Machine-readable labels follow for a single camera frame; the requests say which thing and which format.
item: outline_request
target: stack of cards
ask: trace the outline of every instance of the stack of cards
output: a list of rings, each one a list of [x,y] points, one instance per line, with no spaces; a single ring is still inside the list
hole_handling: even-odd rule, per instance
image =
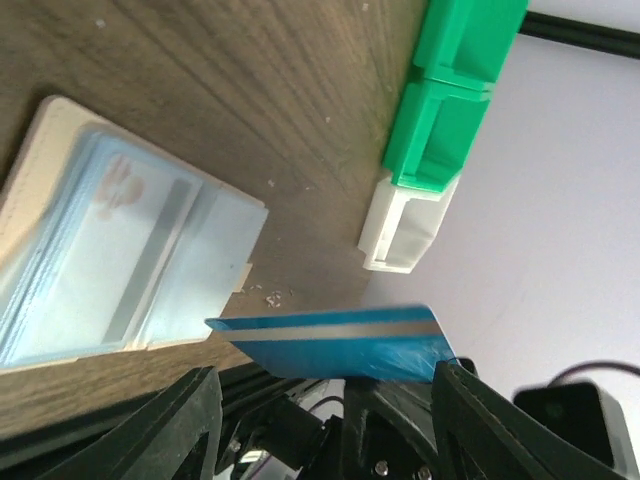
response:
[[[263,205],[100,124],[77,130],[63,167],[0,272],[0,366],[206,338]]]

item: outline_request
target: white wall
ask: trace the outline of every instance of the white wall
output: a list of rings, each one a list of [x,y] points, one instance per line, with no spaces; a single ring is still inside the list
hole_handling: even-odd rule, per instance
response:
[[[638,61],[519,36],[434,245],[364,303],[429,304],[509,398],[585,360],[640,365],[639,79]],[[592,377],[639,452],[640,378]]]
[[[529,0],[532,12],[640,32],[638,0]]]

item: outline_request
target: silver stripe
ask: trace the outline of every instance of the silver stripe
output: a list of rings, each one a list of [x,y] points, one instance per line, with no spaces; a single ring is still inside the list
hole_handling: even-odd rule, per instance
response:
[[[321,325],[313,327],[256,328],[221,331],[229,342],[258,342],[278,340],[337,340],[364,337],[409,337],[443,335],[438,322],[358,323],[350,325]]]

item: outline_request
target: small white fragment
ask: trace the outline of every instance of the small white fragment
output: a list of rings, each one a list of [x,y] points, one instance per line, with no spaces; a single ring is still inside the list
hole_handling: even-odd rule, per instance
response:
[[[276,297],[275,295],[269,295],[265,297],[264,301],[267,302],[269,308],[278,308],[280,307],[280,305],[282,305],[280,303],[280,297]]]

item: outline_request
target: white plastic bin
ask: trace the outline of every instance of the white plastic bin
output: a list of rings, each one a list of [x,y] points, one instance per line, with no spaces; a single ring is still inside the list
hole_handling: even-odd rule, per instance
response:
[[[442,193],[392,185],[391,175],[380,180],[358,243],[364,268],[410,273],[436,238],[458,180]]]

